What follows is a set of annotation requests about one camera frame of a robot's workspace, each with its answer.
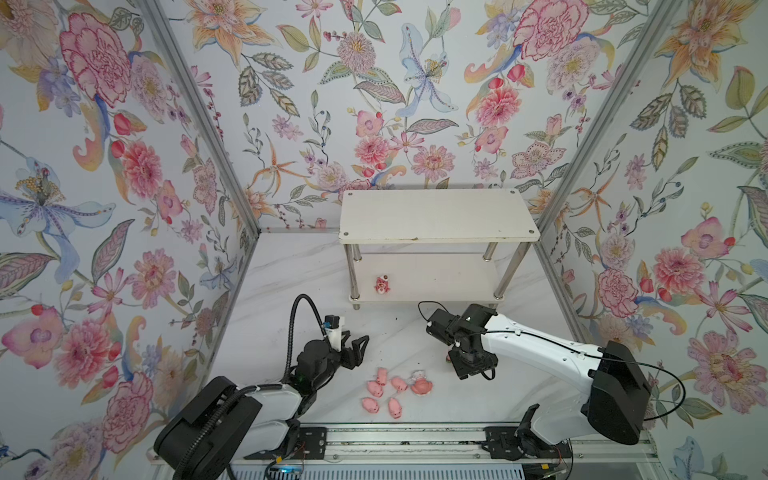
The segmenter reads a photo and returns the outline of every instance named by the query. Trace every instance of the floral wallpaper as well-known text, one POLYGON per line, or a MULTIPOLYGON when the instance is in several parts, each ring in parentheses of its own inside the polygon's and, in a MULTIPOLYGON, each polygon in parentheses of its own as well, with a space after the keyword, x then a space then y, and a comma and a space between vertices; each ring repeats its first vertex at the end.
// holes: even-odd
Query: floral wallpaper
POLYGON ((131 0, 0 0, 0 85, 0 478, 143 478, 254 239, 131 0))
POLYGON ((679 480, 768 476, 766 17, 685 2, 544 239, 586 336, 683 380, 645 424, 679 480))
POLYGON ((510 188, 547 205, 651 0, 185 0, 163 7, 262 227, 346 190, 510 188))

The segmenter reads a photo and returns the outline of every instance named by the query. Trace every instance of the white marble floor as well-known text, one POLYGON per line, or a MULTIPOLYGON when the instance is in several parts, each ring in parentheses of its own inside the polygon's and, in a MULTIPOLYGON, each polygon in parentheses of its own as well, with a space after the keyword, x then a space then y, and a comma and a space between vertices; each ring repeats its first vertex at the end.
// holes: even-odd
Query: white marble floor
MULTIPOLYGON (((485 245, 431 246, 430 251, 476 251, 485 245)), ((500 244, 495 254, 499 273, 506 268, 516 244, 500 244)), ((388 245, 363 247, 366 252, 423 251, 425 246, 388 245)), ((333 381, 318 394, 303 422, 394 422, 386 403, 395 392, 388 385, 379 399, 379 413, 371 415, 361 406, 369 396, 366 381, 378 367, 391 376, 408 379, 423 369, 434 382, 423 397, 410 390, 398 395, 403 414, 400 422, 503 422, 520 419, 525 409, 562 385, 533 367, 499 357, 496 379, 481 376, 459 380, 445 361, 448 347, 425 333, 425 321, 415 304, 366 304, 353 310, 348 301, 349 275, 342 246, 335 233, 265 233, 240 291, 230 324, 214 361, 211 377, 224 375, 239 384, 274 381, 283 374, 288 319, 293 299, 306 293, 321 316, 345 316, 352 339, 369 335, 371 340, 363 364, 341 368, 333 381)), ((557 301, 535 252, 523 261, 498 311, 545 332, 571 338, 557 301)), ((461 313, 466 303, 445 303, 452 313, 461 313)), ((422 305, 429 316, 434 306, 422 305)), ((309 306, 302 302, 296 316, 294 362, 304 344, 319 338, 309 306)))

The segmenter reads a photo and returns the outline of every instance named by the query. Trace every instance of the cable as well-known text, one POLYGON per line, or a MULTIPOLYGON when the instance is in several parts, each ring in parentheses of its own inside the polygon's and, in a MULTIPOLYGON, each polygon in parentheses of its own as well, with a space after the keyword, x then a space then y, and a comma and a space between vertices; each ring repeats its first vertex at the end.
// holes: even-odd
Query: cable
POLYGON ((317 320, 317 325, 320 327, 320 333, 323 334, 323 339, 326 341, 326 343, 328 343, 329 346, 331 344, 330 340, 328 340, 328 334, 326 333, 325 327, 323 327, 323 321, 320 319, 320 314, 317 311, 315 303, 306 293, 300 294, 293 301, 293 306, 290 309, 290 323, 288 325, 288 352, 286 354, 286 368, 285 373, 283 374, 283 383, 288 382, 288 379, 290 378, 290 363, 291 360, 293 360, 293 325, 296 323, 296 309, 299 307, 299 302, 302 299, 305 299, 312 307, 312 312, 315 314, 315 319, 317 320))
POLYGON ((646 366, 646 367, 649 367, 649 368, 652 368, 652 369, 656 369, 656 370, 659 370, 660 372, 664 372, 664 373, 668 374, 669 376, 671 376, 672 378, 674 378, 675 380, 677 380, 677 383, 678 383, 678 384, 680 384, 680 388, 682 389, 682 393, 681 393, 681 395, 680 395, 680 401, 679 401, 679 402, 678 402, 678 403, 677 403, 677 404, 676 404, 676 405, 675 405, 675 406, 674 406, 674 407, 673 407, 671 410, 669 410, 668 412, 664 413, 663 415, 656 415, 655 417, 650 417, 649 419, 643 419, 643 422, 648 422, 648 421, 650 421, 650 420, 661 419, 661 418, 663 418, 663 417, 665 417, 665 416, 667 416, 667 415, 670 415, 672 412, 674 412, 675 410, 677 410, 677 409, 679 409, 681 406, 683 406, 683 402, 685 402, 685 397, 686 397, 686 394, 687 394, 687 393, 686 393, 686 390, 685 390, 685 385, 683 384, 683 381, 682 381, 682 380, 680 380, 680 378, 679 378, 677 375, 675 375, 674 373, 670 372, 670 371, 669 371, 669 370, 667 370, 667 369, 663 369, 663 368, 661 368, 661 367, 659 367, 659 366, 651 365, 650 363, 643 363, 643 362, 629 362, 629 361, 627 361, 627 360, 609 359, 609 358, 606 358, 606 357, 604 357, 604 356, 589 355, 588 353, 584 353, 584 352, 580 352, 580 351, 578 351, 578 350, 576 350, 576 349, 572 349, 570 346, 567 346, 567 345, 563 345, 563 344, 562 344, 562 343, 560 343, 560 342, 555 342, 555 341, 554 341, 554 340, 552 340, 552 339, 548 339, 548 338, 547 338, 547 337, 545 337, 545 336, 537 335, 537 334, 535 334, 535 333, 526 332, 525 330, 522 330, 522 329, 519 329, 518 331, 514 331, 514 330, 488 330, 488 331, 486 331, 486 332, 473 332, 473 333, 468 333, 468 334, 466 334, 466 336, 472 336, 472 335, 485 335, 486 333, 514 333, 515 335, 517 335, 518 333, 521 333, 521 334, 524 334, 524 335, 529 335, 529 336, 533 336, 533 337, 536 337, 536 338, 538 338, 538 339, 542 339, 542 340, 545 340, 545 341, 547 341, 547 342, 549 342, 549 343, 554 343, 555 345, 557 345, 557 346, 560 346, 560 347, 562 347, 562 348, 564 348, 564 349, 566 349, 566 350, 570 350, 571 352, 573 352, 573 353, 577 353, 577 354, 579 354, 579 355, 584 355, 584 356, 587 356, 587 357, 589 357, 589 358, 591 358, 591 359, 606 360, 606 361, 608 361, 608 362, 629 363, 629 364, 632 364, 632 365, 642 365, 642 366, 646 366))
POLYGON ((422 318, 423 318, 424 320, 426 320, 426 321, 429 321, 429 319, 428 319, 427 317, 425 317, 425 316, 424 316, 424 313, 422 312, 422 303, 437 303, 438 305, 440 305, 440 306, 442 307, 442 309, 443 309, 443 310, 445 310, 446 312, 448 312, 448 309, 447 309, 447 308, 445 308, 445 305, 443 305, 443 304, 442 304, 442 303, 440 303, 440 302, 436 302, 436 301, 434 301, 434 300, 424 300, 423 302, 419 302, 419 303, 416 305, 416 308, 418 308, 418 309, 419 309, 419 313, 421 314, 422 318))
POLYGON ((488 380, 489 382, 496 378, 496 369, 491 369, 491 376, 487 376, 485 372, 480 372, 480 375, 482 375, 482 378, 488 380))

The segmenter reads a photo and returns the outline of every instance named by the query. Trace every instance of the pink peony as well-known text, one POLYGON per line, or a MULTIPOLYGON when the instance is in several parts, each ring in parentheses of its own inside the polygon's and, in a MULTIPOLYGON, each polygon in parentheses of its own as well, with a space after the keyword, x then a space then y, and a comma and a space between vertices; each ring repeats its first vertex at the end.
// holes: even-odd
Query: pink peony
POLYGON ((360 111, 357 114, 356 133, 358 137, 377 135, 379 130, 382 129, 383 125, 384 120, 382 118, 378 118, 376 115, 369 111, 360 111))
POLYGON ((523 12, 512 46, 522 45, 521 58, 554 55, 576 38, 588 15, 582 0, 534 0, 523 12))
POLYGON ((90 382, 107 362, 110 347, 109 333, 96 320, 73 325, 61 342, 63 353, 56 356, 58 384, 73 389, 81 380, 90 382))
POLYGON ((123 153, 123 176, 136 195, 144 199, 154 197, 163 179, 160 157, 154 148, 141 140, 131 142, 123 153))
POLYGON ((205 205, 205 211, 211 215, 216 210, 216 168, 213 161, 209 158, 205 165, 201 165, 192 170, 194 175, 194 192, 192 198, 198 203, 205 205))
POLYGON ((341 62, 357 74, 366 73, 376 63, 373 43, 362 33, 352 32, 342 38, 336 53, 341 62))
POLYGON ((490 154, 495 154, 502 146, 502 141, 507 137, 507 127, 488 127, 475 141, 475 150, 485 150, 490 154))
POLYGON ((14 355, 24 359, 24 363, 36 369, 48 365, 53 357, 53 351, 58 348, 64 326, 61 317, 54 307, 38 312, 37 318, 25 320, 16 324, 2 336, 2 344, 14 355))
POLYGON ((768 406, 766 390, 760 386, 768 380, 766 368, 750 363, 757 357, 755 351, 750 348, 737 350, 739 337, 730 330, 725 336, 717 332, 705 333, 703 341, 702 344, 697 339, 689 340, 688 356, 699 363, 694 369, 694 388, 711 393, 719 407, 725 406, 727 393, 730 408, 738 413, 749 413, 758 403, 768 406))
POLYGON ((144 309, 157 306, 159 296, 170 295, 176 291, 174 280, 176 279, 176 270, 174 259, 165 254, 165 249, 158 249, 152 252, 144 252, 142 256, 144 262, 136 261, 134 268, 138 273, 131 274, 125 281, 133 284, 132 294, 136 300, 144 298, 144 309))
POLYGON ((478 122, 483 127, 507 123, 520 110, 522 100, 518 96, 518 91, 507 85, 491 90, 480 101, 476 114, 478 122))
POLYGON ((661 249, 656 255, 656 261, 656 278, 661 286, 672 293, 693 293, 704 281, 704 265, 682 247, 661 249))
POLYGON ((163 186, 157 191, 157 206, 160 209, 160 217, 168 223, 171 223, 171 217, 176 217, 183 211, 176 189, 170 180, 163 182, 163 186))
POLYGON ((608 269, 598 277, 600 300, 615 316, 626 318, 637 311, 637 289, 619 270, 608 269))
POLYGON ((411 168, 417 175, 424 174, 426 178, 436 182, 448 175, 446 171, 453 170, 455 158, 456 156, 445 147, 437 148, 437 145, 431 145, 428 151, 424 149, 414 156, 411 168))
POLYGON ((515 169, 511 175, 514 178, 533 177, 559 161, 564 154, 564 148, 551 148, 544 142, 535 141, 526 151, 512 155, 515 169))
POLYGON ((717 217, 709 217, 696 228, 688 230, 680 241, 700 258, 718 258, 728 254, 728 246, 723 242, 723 227, 717 217))
POLYGON ((136 372, 130 382, 118 384, 101 423, 106 449, 120 453, 139 435, 149 418, 153 393, 152 381, 142 372, 136 372))
POLYGON ((59 35, 61 54, 80 89, 110 107, 131 89, 131 64, 118 34, 89 13, 69 15, 69 30, 59 35))
POLYGON ((364 164, 376 165, 386 159, 389 153, 389 144, 383 137, 365 137, 355 147, 355 156, 364 164))
POLYGON ((614 233, 600 245, 600 254, 603 263, 608 268, 624 271, 627 269, 629 259, 634 253, 634 240, 629 240, 623 235, 614 233))

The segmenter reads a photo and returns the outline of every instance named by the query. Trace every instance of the orange lily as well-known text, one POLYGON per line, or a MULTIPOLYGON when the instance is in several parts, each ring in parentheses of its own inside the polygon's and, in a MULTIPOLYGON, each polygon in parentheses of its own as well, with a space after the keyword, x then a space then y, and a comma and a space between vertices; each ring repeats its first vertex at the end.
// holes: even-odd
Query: orange lily
POLYGON ((277 191, 280 189, 280 183, 281 183, 280 172, 283 172, 284 174, 293 175, 294 177, 298 177, 298 178, 307 178, 307 177, 305 175, 299 175, 296 172, 292 172, 291 170, 288 170, 286 168, 288 165, 295 164, 296 163, 295 161, 286 162, 284 164, 278 164, 277 152, 275 151, 275 146, 272 145, 272 139, 270 139, 269 137, 267 137, 266 139, 270 141, 270 150, 272 151, 272 164, 267 168, 263 168, 257 171, 256 174, 253 175, 253 181, 250 182, 250 185, 248 186, 248 188, 251 188, 253 184, 256 183, 256 180, 259 179, 259 176, 265 175, 265 174, 273 174, 274 177, 272 179, 272 184, 274 184, 275 180, 277 180, 277 188, 275 188, 275 191, 272 193, 272 196, 274 197, 275 194, 277 194, 277 191))
POLYGON ((608 185, 611 184, 611 181, 614 179, 614 177, 616 176, 616 172, 618 171, 619 169, 617 167, 616 170, 614 170, 613 175, 611 175, 611 178, 609 178, 608 181, 605 182, 605 184, 602 187, 600 187, 597 192, 593 192, 588 188, 582 187, 576 190, 574 193, 572 193, 571 195, 575 195, 581 192, 581 198, 584 199, 586 203, 579 207, 576 207, 575 210, 578 210, 579 208, 583 208, 583 210, 577 214, 571 215, 571 217, 578 217, 579 215, 584 215, 589 211, 592 205, 594 205, 594 210, 598 213, 598 223, 600 224, 600 228, 603 231, 605 231, 605 228, 603 228, 603 219, 600 216, 600 204, 606 205, 608 208, 611 208, 611 205, 607 201, 603 200, 600 194, 602 194, 605 191, 605 189, 608 188, 608 185))

